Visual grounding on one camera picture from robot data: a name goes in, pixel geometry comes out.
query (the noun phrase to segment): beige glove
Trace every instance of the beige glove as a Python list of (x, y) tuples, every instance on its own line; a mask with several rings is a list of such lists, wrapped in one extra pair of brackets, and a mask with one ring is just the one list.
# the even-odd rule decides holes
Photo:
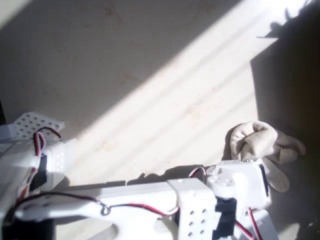
[(233, 159), (262, 158), (268, 183), (278, 192), (288, 191), (290, 182), (270, 160), (277, 164), (290, 163), (306, 153), (301, 141), (262, 121), (249, 121), (236, 127), (230, 137), (230, 148)]

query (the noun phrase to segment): perforated plastic plate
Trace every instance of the perforated plastic plate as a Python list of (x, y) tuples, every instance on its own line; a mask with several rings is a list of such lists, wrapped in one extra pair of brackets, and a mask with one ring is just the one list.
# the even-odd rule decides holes
[[(28, 140), (33, 137), (33, 134), (40, 128), (49, 127), (57, 132), (65, 128), (63, 121), (48, 117), (35, 111), (25, 112), (17, 120), (14, 121), (18, 136), (15, 140)], [(50, 130), (41, 130), (46, 139), (58, 140), (57, 136)]]

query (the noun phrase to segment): white plastic part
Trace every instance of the white plastic part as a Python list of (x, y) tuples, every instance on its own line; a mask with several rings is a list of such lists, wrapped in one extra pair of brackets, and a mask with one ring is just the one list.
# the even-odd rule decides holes
[(65, 173), (72, 167), (76, 159), (75, 138), (67, 141), (54, 141), (47, 143), (44, 154), (47, 157), (47, 181), (39, 189), (50, 191), (65, 177)]
[(211, 240), (220, 212), (214, 193), (197, 178), (168, 180), (178, 195), (180, 208), (177, 240)]
[[(279, 240), (277, 231), (272, 223), (272, 220), (268, 214), (268, 212), (264, 209), (253, 212), (253, 217), (256, 222), (256, 225), (259, 229), (262, 239), (264, 240)], [(245, 216), (244, 220), (241, 224), (249, 230), (250, 233), (253, 234), (254, 237), (254, 229), (252, 223), (250, 221), (249, 216)], [(246, 240), (247, 237), (237, 228), (234, 228), (233, 238), (228, 237), (228, 240)]]
[(17, 136), (18, 132), (14, 124), (0, 125), (0, 140), (13, 139)]
[(216, 197), (231, 199), (236, 197), (236, 183), (227, 169), (207, 178), (206, 185), (213, 191)]
[[(65, 128), (63, 121), (45, 116), (35, 111), (25, 112), (17, 120), (14, 121), (18, 136), (15, 140), (28, 140), (40, 128), (49, 127), (57, 132)], [(50, 130), (43, 129), (42, 134), (48, 140), (58, 140), (58, 137)]]
[[(89, 190), (68, 191), (69, 194), (92, 196), (112, 206), (127, 203), (141, 203), (160, 211), (173, 209), (178, 202), (177, 194), (167, 182), (139, 184)], [(92, 201), (72, 197), (39, 197), (23, 203), (16, 216), (23, 221), (41, 221), (47, 218), (84, 216), (113, 223), (115, 231), (107, 231), (105, 240), (176, 240), (177, 225), (173, 219), (164, 217), (166, 224), (158, 230), (155, 223), (161, 216), (143, 208), (121, 206), (114, 207), (106, 216), (101, 215), (102, 207)]]
[(38, 164), (32, 141), (0, 142), (0, 224), (27, 182), (32, 167)]
[(260, 165), (262, 165), (261, 159), (251, 159), (248, 161), (225, 160), (208, 171), (208, 177), (218, 175), (223, 169), (231, 170), (233, 173), (230, 171), (229, 174), (232, 174), (233, 181), (238, 188), (239, 181), (234, 180), (234, 174), (243, 174), (247, 179), (247, 183), (243, 184), (246, 184), (248, 189), (245, 207), (263, 208), (270, 202), (270, 197), (266, 191), (266, 187), (268, 189), (268, 186), (265, 186), (266, 182), (264, 181)]

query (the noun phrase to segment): white servo bracket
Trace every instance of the white servo bracket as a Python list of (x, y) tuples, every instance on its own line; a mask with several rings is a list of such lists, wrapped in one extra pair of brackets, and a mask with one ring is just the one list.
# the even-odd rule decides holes
[(211, 240), (221, 216), (217, 199), (197, 178), (168, 180), (178, 197), (180, 208), (178, 240)]

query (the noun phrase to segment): floor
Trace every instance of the floor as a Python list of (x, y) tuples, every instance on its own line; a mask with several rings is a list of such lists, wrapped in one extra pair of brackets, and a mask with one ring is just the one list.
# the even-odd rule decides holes
[[(319, 2), (57, 2), (0, 3), (0, 99), (8, 123), (36, 111), (78, 139), (62, 187), (186, 176), (229, 159), (230, 129), (259, 119), (308, 150), (280, 166), (290, 191), (271, 193), (280, 239), (319, 237)], [(59, 221), (57, 239), (105, 227)]]

